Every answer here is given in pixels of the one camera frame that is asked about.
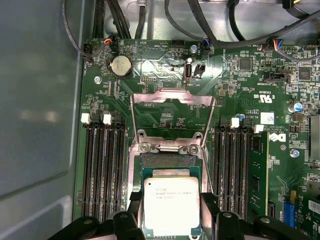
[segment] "blue capacitor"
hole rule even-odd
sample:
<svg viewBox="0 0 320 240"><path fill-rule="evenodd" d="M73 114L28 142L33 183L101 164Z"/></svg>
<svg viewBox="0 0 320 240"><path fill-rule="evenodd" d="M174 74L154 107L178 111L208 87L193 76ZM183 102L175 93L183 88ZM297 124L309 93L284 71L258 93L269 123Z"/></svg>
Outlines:
<svg viewBox="0 0 320 240"><path fill-rule="evenodd" d="M300 102L291 103L288 107L290 113L301 112L304 109L303 105Z"/></svg>

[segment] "cable connector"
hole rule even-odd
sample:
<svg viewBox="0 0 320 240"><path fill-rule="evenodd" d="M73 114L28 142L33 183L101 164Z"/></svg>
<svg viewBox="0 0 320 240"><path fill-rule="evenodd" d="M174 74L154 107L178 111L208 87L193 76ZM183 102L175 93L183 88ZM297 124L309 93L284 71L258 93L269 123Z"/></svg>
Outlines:
<svg viewBox="0 0 320 240"><path fill-rule="evenodd" d="M147 9L147 0L137 0L136 3L139 5L139 6L142 6L142 7L145 7L145 9Z"/></svg>
<svg viewBox="0 0 320 240"><path fill-rule="evenodd" d="M231 7L235 7L239 4L239 0L228 0L226 7L230 9Z"/></svg>

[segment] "electronic component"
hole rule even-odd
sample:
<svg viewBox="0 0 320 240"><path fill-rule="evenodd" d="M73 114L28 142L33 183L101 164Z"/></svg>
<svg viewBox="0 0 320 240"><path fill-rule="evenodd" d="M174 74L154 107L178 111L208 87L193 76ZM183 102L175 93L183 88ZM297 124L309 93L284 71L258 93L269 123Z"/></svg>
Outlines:
<svg viewBox="0 0 320 240"><path fill-rule="evenodd" d="M204 74L205 71L206 71L206 64L205 63L198 63L195 66L193 75L195 78L199 79L199 78L201 78L202 74Z"/></svg>
<svg viewBox="0 0 320 240"><path fill-rule="evenodd" d="M276 217L276 204L272 201L268 201L268 216L275 218Z"/></svg>
<svg viewBox="0 0 320 240"><path fill-rule="evenodd" d="M251 70L251 59L250 58L240 58L239 59L239 69L250 71Z"/></svg>
<svg viewBox="0 0 320 240"><path fill-rule="evenodd" d="M275 82L291 82L292 70L290 69L278 69L276 72L265 72L263 74L263 81L265 83Z"/></svg>
<svg viewBox="0 0 320 240"><path fill-rule="evenodd" d="M292 205L289 201L283 203L283 222L290 227L295 227L295 205Z"/></svg>
<svg viewBox="0 0 320 240"><path fill-rule="evenodd" d="M185 40L172 40L171 48L183 49L185 47Z"/></svg>
<svg viewBox="0 0 320 240"><path fill-rule="evenodd" d="M304 120L304 117L305 115L296 112L292 114L292 121L296 123L300 123Z"/></svg>
<svg viewBox="0 0 320 240"><path fill-rule="evenodd" d="M200 224L199 181L183 171L153 170L143 182L144 226L154 236L188 236Z"/></svg>
<svg viewBox="0 0 320 240"><path fill-rule="evenodd" d="M291 151L290 151L290 156L291 156L292 158L297 158L297 157L300 156L300 152L299 152L297 149L291 149Z"/></svg>
<svg viewBox="0 0 320 240"><path fill-rule="evenodd" d="M304 107L300 102L293 102L288 107L288 111L290 113L301 112L303 109Z"/></svg>
<svg viewBox="0 0 320 240"><path fill-rule="evenodd" d="M311 67L299 67L298 79L303 81L311 80Z"/></svg>
<svg viewBox="0 0 320 240"><path fill-rule="evenodd" d="M192 58L188 57L184 63L183 82L189 83L192 77Z"/></svg>
<svg viewBox="0 0 320 240"><path fill-rule="evenodd" d="M320 160L320 115L310 116L309 155L313 160Z"/></svg>
<svg viewBox="0 0 320 240"><path fill-rule="evenodd" d="M191 45L189 50L190 50L190 53L196 54L198 52L198 47L197 45Z"/></svg>
<svg viewBox="0 0 320 240"><path fill-rule="evenodd" d="M133 71L131 60L124 55L114 57L109 63L109 68L113 75L119 79L129 77Z"/></svg>

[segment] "white slot latch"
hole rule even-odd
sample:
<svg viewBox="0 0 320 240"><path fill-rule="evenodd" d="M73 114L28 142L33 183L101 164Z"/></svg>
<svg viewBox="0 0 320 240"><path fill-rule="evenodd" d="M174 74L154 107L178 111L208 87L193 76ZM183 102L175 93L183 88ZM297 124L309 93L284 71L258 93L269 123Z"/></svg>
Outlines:
<svg viewBox="0 0 320 240"><path fill-rule="evenodd" d="M105 125L111 125L111 114L103 114L103 123Z"/></svg>
<svg viewBox="0 0 320 240"><path fill-rule="evenodd" d="M83 124L90 124L91 123L91 118L89 113L82 113L81 114L81 122Z"/></svg>
<svg viewBox="0 0 320 240"><path fill-rule="evenodd" d="M236 129L240 126L240 120L238 117L232 117L231 118L231 125L230 128L231 129Z"/></svg>
<svg viewBox="0 0 320 240"><path fill-rule="evenodd" d="M265 127L265 125L263 125L263 124L254 125L253 131L255 134L258 134L258 133L264 131L264 127Z"/></svg>

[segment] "colored wires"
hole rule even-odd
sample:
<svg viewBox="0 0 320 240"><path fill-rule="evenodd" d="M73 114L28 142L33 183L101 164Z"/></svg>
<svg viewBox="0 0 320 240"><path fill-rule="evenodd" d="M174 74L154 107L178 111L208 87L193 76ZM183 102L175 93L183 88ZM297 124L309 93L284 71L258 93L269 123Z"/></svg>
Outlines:
<svg viewBox="0 0 320 240"><path fill-rule="evenodd" d="M297 63L303 63L303 62L310 62L312 60L316 60L320 58L320 54L319 55L315 55L313 57L309 57L309 58L296 58L296 57L292 57L286 53L284 53L283 51L281 51L281 46L282 43L284 42L283 39L274 39L273 40L273 46L274 46L274 50L281 55L282 57L284 57L285 59L291 60L293 62L297 62Z"/></svg>
<svg viewBox="0 0 320 240"><path fill-rule="evenodd" d="M284 42L283 39L274 39L273 40L273 46L274 46L274 50L276 52L279 51L279 49L281 48L282 43Z"/></svg>

